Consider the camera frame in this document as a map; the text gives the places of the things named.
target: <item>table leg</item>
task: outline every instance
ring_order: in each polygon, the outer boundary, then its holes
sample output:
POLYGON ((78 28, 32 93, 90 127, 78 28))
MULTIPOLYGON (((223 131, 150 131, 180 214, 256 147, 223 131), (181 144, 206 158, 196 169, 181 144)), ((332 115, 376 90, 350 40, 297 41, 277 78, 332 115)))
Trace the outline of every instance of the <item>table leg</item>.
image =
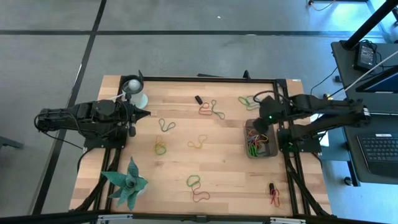
POLYGON ((353 163, 351 162, 351 161, 347 161, 347 165, 348 165, 348 170, 349 170, 349 174, 350 174, 350 181, 351 181, 351 185, 353 186, 353 187, 360 187, 361 186, 361 183, 360 183, 360 181, 356 178, 356 174, 355 174, 355 170, 354 170, 354 166, 353 166, 353 163))
POLYGON ((21 143, 19 143, 17 141, 13 141, 11 139, 4 138, 4 137, 0 136, 0 148, 2 146, 11 146, 11 147, 14 147, 16 149, 22 149, 24 147, 23 144, 21 144, 21 143))

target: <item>wooden tabletop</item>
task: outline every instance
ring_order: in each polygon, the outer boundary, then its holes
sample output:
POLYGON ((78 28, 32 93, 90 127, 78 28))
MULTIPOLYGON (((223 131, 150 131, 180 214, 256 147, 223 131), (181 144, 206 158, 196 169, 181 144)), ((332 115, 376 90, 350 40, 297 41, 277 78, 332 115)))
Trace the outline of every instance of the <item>wooden tabletop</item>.
MULTIPOLYGON (((98 99, 116 96, 120 76, 103 78, 98 99)), ((289 95, 303 93, 300 80, 287 80, 289 95)), ((130 157, 134 158, 140 175, 148 180, 146 192, 137 198, 132 212, 207 215, 292 215, 283 155, 264 159, 249 159, 244 151, 243 125, 247 119, 257 118, 258 110, 247 111, 238 101, 239 96, 272 90, 266 83, 210 83, 210 82, 145 82, 144 93, 149 103, 145 107, 152 116, 136 125, 137 135, 128 138, 122 150, 119 172, 126 173, 130 157), (217 115, 198 114, 199 105, 194 96, 204 102, 216 100, 217 115), (159 119, 176 127, 166 133, 160 130, 159 119), (187 146, 207 135, 201 149, 187 146), (167 146, 164 155, 154 152, 157 135, 167 146), (209 200, 195 203, 186 180, 190 175, 201 177, 201 191, 209 192, 209 200), (271 205, 268 185, 274 182, 280 192, 280 207, 271 205)), ((309 119, 296 123, 306 124, 309 119)), ((311 154, 301 153, 305 183, 317 202, 330 212, 329 200, 319 161, 311 154)), ((80 171, 72 195, 70 208, 76 208, 97 184, 104 149, 94 149, 81 161, 80 171)), ((108 184, 103 190, 100 208, 104 208, 108 184)), ((298 209, 303 213, 300 191, 295 186, 298 209)), ((127 205, 112 212, 131 213, 127 205)))

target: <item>bin of rubber bands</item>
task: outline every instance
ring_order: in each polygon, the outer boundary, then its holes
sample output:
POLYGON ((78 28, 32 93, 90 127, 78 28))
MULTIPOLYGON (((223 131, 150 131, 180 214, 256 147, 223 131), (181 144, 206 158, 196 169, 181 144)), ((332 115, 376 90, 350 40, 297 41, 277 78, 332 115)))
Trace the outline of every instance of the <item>bin of rubber bands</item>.
POLYGON ((250 159, 273 157, 278 155, 274 126, 270 125, 267 134, 259 134, 253 126, 253 119, 244 124, 244 150, 250 159))

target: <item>potted plant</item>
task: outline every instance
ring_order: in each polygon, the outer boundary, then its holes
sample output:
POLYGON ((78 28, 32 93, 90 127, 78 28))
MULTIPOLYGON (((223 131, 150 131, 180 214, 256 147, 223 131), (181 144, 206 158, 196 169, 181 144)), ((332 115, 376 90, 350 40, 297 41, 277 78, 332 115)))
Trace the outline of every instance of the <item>potted plant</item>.
POLYGON ((127 168, 127 174, 121 174, 119 172, 101 172, 108 180, 120 187, 119 190, 115 191, 109 196, 109 198, 119 198, 116 207, 120 206, 127 201, 127 206, 130 210, 134 208, 138 195, 141 195, 146 190, 148 181, 142 178, 138 173, 138 167, 131 158, 129 167, 127 168))

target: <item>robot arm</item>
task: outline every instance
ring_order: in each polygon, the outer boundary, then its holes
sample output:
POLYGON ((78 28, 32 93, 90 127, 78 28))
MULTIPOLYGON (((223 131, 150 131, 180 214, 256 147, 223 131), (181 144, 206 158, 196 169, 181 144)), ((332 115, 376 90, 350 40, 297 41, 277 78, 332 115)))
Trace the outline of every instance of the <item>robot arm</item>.
POLYGON ((127 129, 130 136, 135 136, 133 124, 147 115, 150 115, 149 111, 140 110, 128 101, 99 100, 69 108, 42 109, 35 117, 34 124, 44 133, 59 129, 75 130, 86 138, 86 142, 97 142, 96 146, 104 146, 103 141, 109 143, 120 140, 127 129))
POLYGON ((364 107, 361 100, 327 100, 318 99, 312 95, 295 95, 284 99, 284 102, 289 104, 287 109, 285 105, 280 104, 271 96, 260 101, 260 116, 253 122, 255 129, 265 134, 269 125, 280 121, 302 119, 315 113, 322 113, 323 116, 308 125, 293 124, 288 129, 281 129, 278 135, 282 148, 294 143, 301 145, 301 149, 303 149, 303 145, 306 145, 306 148, 311 148, 317 146, 316 143, 306 144, 306 142, 318 142, 319 132, 346 125, 362 126, 370 122, 368 109, 364 107))

